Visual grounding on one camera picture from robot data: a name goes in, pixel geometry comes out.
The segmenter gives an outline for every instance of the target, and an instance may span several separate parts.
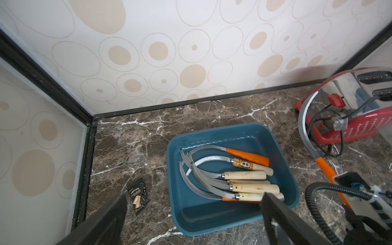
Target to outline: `black edge trim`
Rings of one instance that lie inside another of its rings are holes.
[[[135,108],[135,109],[129,109],[129,110],[123,110],[123,111],[114,111],[114,112],[109,112],[109,113],[96,114],[96,115],[94,115],[94,120],[98,120],[98,119],[102,119],[102,118],[110,118],[110,117],[114,117],[114,116],[124,116],[124,115],[129,115],[129,114],[145,112],[145,111],[154,111],[154,110],[176,107],[176,106],[181,106],[181,105],[195,104],[195,103],[211,101],[211,100],[222,100],[222,99],[227,99],[227,98],[233,98],[233,97],[239,97],[239,96],[251,95],[251,94],[259,94],[259,93],[280,90],[280,89],[289,89],[289,88],[294,88],[294,87],[313,85],[313,84],[322,83],[325,80],[326,80],[326,78],[307,81],[307,82],[286,84],[286,85],[281,85],[281,86],[276,86],[276,87],[268,87],[265,89],[256,89],[256,90],[249,90],[249,91],[243,91],[243,92],[238,92],[238,93],[205,97],[205,98],[194,99],[194,100],[179,101],[179,102],[163,104],[163,105],[153,105],[153,106],[147,106],[147,107],[142,107],[142,108]]]
[[[91,168],[93,166],[96,131],[97,123],[94,121],[93,125],[87,128],[71,230],[74,230],[86,219],[87,198],[89,195]]]
[[[28,54],[0,29],[0,57],[29,79],[83,124],[93,122],[90,115],[68,92],[47,74]]]
[[[351,59],[341,66],[334,74],[350,70],[356,67],[362,60],[369,56],[385,41],[392,36],[392,22],[382,29],[372,40],[370,40],[362,49],[360,49]]]

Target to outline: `orange handle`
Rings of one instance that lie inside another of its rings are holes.
[[[231,199],[231,198],[227,198],[227,197],[222,197],[222,201],[239,201],[239,200],[235,200],[235,199]],[[260,204],[259,201],[240,201],[240,202]]]
[[[226,152],[233,154],[235,156],[239,156],[239,157],[246,159],[248,161],[251,161],[253,163],[257,163],[257,164],[269,167],[269,158],[267,158],[267,157],[256,155],[253,153],[247,153],[247,152],[243,152],[243,151],[233,150],[230,148],[226,148]]]
[[[325,176],[328,178],[328,180],[334,184],[333,177],[336,176],[334,170],[326,163],[326,161],[320,157],[316,159],[316,163],[319,165],[321,170],[324,172]],[[344,204],[348,207],[350,207],[350,204],[347,202],[346,198],[343,196],[342,193],[338,192],[340,198],[343,200]]]

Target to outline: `wallpaper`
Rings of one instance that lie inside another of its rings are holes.
[[[2,0],[4,29],[92,114],[326,78],[390,0]]]
[[[84,127],[4,64],[0,59],[0,243],[52,245],[73,214]]]

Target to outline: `wooden handle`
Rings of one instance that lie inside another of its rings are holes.
[[[263,171],[224,172],[225,180],[265,180],[267,175]]]
[[[247,193],[265,193],[269,192],[272,194],[279,194],[279,186],[277,185],[266,185],[266,184],[242,184],[233,183],[234,192],[247,192]]]
[[[239,156],[239,157],[246,159],[246,160],[249,160],[251,162],[266,166],[266,167],[269,166],[269,158],[264,157],[264,156],[256,155],[253,153],[247,153],[247,152],[243,152],[243,151],[238,151],[238,150],[233,150],[230,148],[226,148],[226,152],[233,154],[235,156]]]
[[[328,180],[332,184],[334,184],[334,180],[332,178],[336,176],[335,171],[326,163],[326,161],[322,157],[317,158],[316,163],[317,163],[317,165],[319,165],[319,167],[321,168],[321,170],[323,171],[325,176],[328,178]],[[350,204],[348,203],[346,198],[343,196],[343,194],[340,192],[338,194],[339,194],[340,198],[343,200],[344,204],[346,206],[350,207]]]
[[[228,180],[229,183],[233,184],[264,184],[269,185],[271,182],[268,180]]]
[[[240,201],[261,201],[264,196],[264,194],[244,193],[244,192],[239,192],[238,195],[240,196]],[[282,193],[274,194],[274,195],[281,201],[285,200],[285,197]]]
[[[261,165],[256,165],[256,164],[253,165],[253,169],[252,169],[252,170],[255,170],[255,171],[264,171],[265,174],[268,175],[268,176],[274,175],[274,170],[273,170],[272,168],[264,167],[264,166],[261,166]]]
[[[268,176],[272,176],[274,174],[274,170],[272,168],[261,166],[261,165],[254,164],[254,163],[247,162],[247,161],[243,161],[243,160],[240,160],[237,158],[234,158],[233,165],[236,167],[243,168],[243,169],[256,170],[256,171],[262,170]]]
[[[247,202],[247,203],[254,203],[254,204],[260,204],[259,201],[240,201],[240,200],[235,200],[227,197],[222,197],[222,201],[239,201],[239,202]]]

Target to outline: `power cord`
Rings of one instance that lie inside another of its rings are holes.
[[[318,121],[323,121],[323,122],[324,122],[325,120],[331,119],[331,117],[326,117],[326,118],[318,118],[318,117],[321,116],[321,114],[323,114],[323,113],[325,113],[325,112],[327,112],[327,111],[330,111],[330,112],[334,113],[335,115],[337,115],[338,117],[340,117],[341,119],[350,118],[350,117],[352,117],[353,115],[356,115],[358,112],[360,112],[363,108],[365,108],[368,104],[370,104],[371,102],[373,102],[373,101],[376,100],[376,99],[379,99],[379,96],[373,96],[373,97],[369,98],[367,101],[365,101],[365,103],[363,103],[361,106],[359,106],[356,110],[350,112],[349,114],[347,114],[347,115],[345,115],[345,116],[343,116],[343,117],[341,117],[340,114],[339,114],[338,112],[336,112],[335,110],[329,108],[329,107],[331,106],[331,104],[327,105],[324,109],[322,109],[321,111],[319,111],[318,113],[316,113],[316,115],[313,116],[312,120],[311,120],[310,123],[309,123],[309,127],[308,127],[308,129],[307,129],[307,134],[308,134],[308,136],[311,137],[311,138],[313,139],[313,141],[315,142],[315,144],[317,145],[317,147],[318,147],[322,152],[324,152],[324,154],[325,154],[326,156],[330,156],[330,157],[334,157],[334,158],[341,156],[342,153],[343,153],[343,150],[344,150],[344,145],[345,145],[345,143],[344,143],[344,132],[343,132],[343,130],[340,131],[340,141],[341,141],[341,143],[340,143],[340,151],[339,151],[339,153],[338,153],[337,155],[334,155],[334,154],[332,154],[332,144],[328,144],[328,145],[327,145],[327,150],[325,150],[325,149],[322,147],[322,145],[320,145],[320,144],[317,142],[317,140],[316,140],[316,138],[314,137],[314,134],[313,134],[313,127],[314,127],[314,125],[316,124],[316,122],[318,122]]]
[[[313,116],[312,120],[311,120],[310,123],[309,123],[309,127],[308,127],[308,129],[307,129],[307,134],[308,134],[308,136],[310,136],[310,137],[313,139],[313,141],[316,143],[317,147],[319,147],[320,150],[321,150],[322,152],[324,152],[324,154],[325,154],[326,156],[330,156],[330,157],[339,157],[340,155],[342,155],[343,150],[344,150],[344,133],[343,133],[343,130],[340,131],[340,140],[341,140],[341,143],[340,143],[340,144],[341,144],[341,145],[340,145],[340,151],[339,151],[339,153],[338,153],[337,155],[332,154],[332,145],[331,145],[331,144],[327,145],[328,148],[327,148],[327,150],[325,150],[325,149],[317,142],[316,138],[314,137],[313,130],[312,130],[314,124],[315,124],[317,121],[331,119],[331,117],[316,119],[316,118],[319,117],[321,114],[323,114],[323,113],[325,113],[325,112],[327,112],[327,111],[333,112],[333,113],[336,114],[338,117],[340,117],[340,115],[339,115],[338,112],[334,111],[333,109],[329,109],[328,107],[329,107],[329,106],[327,106],[325,109],[322,109],[321,111],[319,111],[318,113],[316,113],[316,115]]]

